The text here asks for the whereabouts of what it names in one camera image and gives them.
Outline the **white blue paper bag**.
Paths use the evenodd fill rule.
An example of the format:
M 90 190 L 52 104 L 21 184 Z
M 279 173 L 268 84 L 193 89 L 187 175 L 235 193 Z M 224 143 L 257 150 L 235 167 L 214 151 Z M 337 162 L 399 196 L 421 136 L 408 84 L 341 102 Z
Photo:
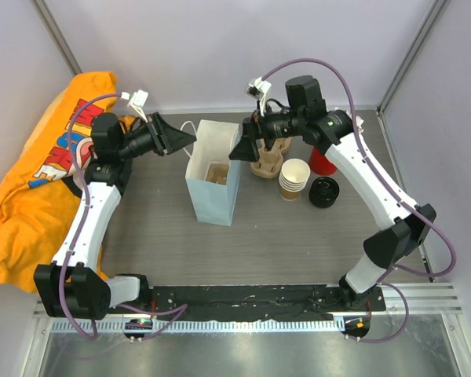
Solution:
M 228 157 L 240 139 L 239 124 L 200 120 L 194 127 L 196 142 L 185 171 L 185 180 L 197 221 L 230 226 L 241 177 L 241 162 Z M 227 185 L 206 181 L 210 164 L 229 165 Z

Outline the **stack of paper cups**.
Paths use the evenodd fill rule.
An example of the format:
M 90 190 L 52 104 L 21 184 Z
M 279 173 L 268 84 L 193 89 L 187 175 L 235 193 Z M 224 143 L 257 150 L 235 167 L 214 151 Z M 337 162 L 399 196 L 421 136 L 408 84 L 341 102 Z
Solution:
M 279 194 L 287 201 L 297 199 L 305 188 L 311 170 L 301 159 L 288 159 L 279 173 Z

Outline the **brown pulp cup carrier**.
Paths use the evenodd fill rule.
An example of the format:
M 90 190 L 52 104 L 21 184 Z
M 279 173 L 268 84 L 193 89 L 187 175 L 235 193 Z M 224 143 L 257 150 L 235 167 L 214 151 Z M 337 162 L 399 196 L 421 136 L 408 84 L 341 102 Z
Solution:
M 227 185 L 229 165 L 225 163 L 210 164 L 206 174 L 206 181 L 218 184 Z

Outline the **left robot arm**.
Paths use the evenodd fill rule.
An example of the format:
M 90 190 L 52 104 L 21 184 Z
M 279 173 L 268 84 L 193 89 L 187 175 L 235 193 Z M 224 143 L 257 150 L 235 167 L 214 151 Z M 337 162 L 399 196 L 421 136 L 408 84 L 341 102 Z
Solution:
M 170 155 L 193 144 L 196 137 L 170 126 L 159 113 L 136 118 L 129 131 L 117 115 L 104 112 L 91 122 L 96 159 L 86 168 L 82 199 L 71 228 L 48 265 L 38 265 L 34 282 L 51 317 L 101 320 L 109 309 L 125 303 L 134 313 L 152 302 L 148 279 L 119 274 L 104 280 L 97 274 L 100 246 L 132 172 L 132 161 L 147 152 Z

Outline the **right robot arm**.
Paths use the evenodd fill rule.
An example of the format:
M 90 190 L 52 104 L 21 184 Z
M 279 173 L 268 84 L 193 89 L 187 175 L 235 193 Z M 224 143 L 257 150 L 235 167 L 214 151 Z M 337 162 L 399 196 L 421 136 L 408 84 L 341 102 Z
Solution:
M 344 174 L 378 226 L 363 242 L 361 259 L 339 281 L 337 305 L 358 309 L 381 277 L 421 246 L 436 211 L 418 205 L 382 169 L 346 112 L 327 110 L 317 79 L 303 75 L 286 81 L 288 104 L 279 112 L 268 105 L 270 88 L 262 78 L 249 83 L 246 92 L 257 100 L 257 108 L 243 120 L 242 137 L 229 158 L 256 162 L 258 141 L 270 149 L 278 138 L 300 136 Z

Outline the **stacked pulp cup carriers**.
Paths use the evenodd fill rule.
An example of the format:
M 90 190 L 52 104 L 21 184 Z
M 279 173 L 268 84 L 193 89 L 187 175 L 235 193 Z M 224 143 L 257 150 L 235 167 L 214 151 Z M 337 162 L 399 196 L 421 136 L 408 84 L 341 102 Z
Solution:
M 271 150 L 268 151 L 264 142 L 259 141 L 257 143 L 259 160 L 250 164 L 251 172 L 264 179 L 277 178 L 284 162 L 284 155 L 290 149 L 291 143 L 291 138 L 276 139 Z

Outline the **red straw holder cup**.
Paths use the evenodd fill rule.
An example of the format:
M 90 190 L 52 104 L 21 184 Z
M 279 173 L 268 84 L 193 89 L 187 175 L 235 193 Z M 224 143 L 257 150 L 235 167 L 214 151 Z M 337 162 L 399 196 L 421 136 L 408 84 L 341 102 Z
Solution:
M 323 156 L 316 148 L 313 148 L 309 157 L 310 170 L 319 176 L 331 176 L 337 171 L 337 167 Z

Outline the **wrapped white straws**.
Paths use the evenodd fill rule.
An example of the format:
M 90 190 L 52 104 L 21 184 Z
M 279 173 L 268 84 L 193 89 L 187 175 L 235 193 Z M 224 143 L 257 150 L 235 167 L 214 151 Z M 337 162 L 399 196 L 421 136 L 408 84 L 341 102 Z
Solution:
M 358 130 L 359 134 L 361 134 L 363 132 L 363 123 L 364 123 L 364 119 L 357 115 L 356 116 L 356 127 L 357 127 L 357 130 Z

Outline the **orange printed shirt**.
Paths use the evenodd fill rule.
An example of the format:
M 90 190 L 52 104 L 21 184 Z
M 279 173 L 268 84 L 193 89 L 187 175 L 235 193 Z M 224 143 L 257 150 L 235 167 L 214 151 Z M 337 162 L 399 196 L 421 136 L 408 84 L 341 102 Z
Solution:
M 76 75 L 45 110 L 0 184 L 0 285 L 36 293 L 39 264 L 58 252 L 79 208 L 81 186 L 68 146 L 86 169 L 93 158 L 90 123 L 112 110 L 117 86 L 111 71 Z

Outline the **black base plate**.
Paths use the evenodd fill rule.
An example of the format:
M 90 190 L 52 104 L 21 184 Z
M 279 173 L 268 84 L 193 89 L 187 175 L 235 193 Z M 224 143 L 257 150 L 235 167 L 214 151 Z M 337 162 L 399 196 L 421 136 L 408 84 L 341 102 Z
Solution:
M 165 312 L 187 306 L 181 320 L 219 322 L 329 320 L 335 313 L 372 313 L 386 310 L 380 287 L 357 302 L 347 302 L 338 286 L 239 285 L 239 286 L 154 286 L 137 309 Z

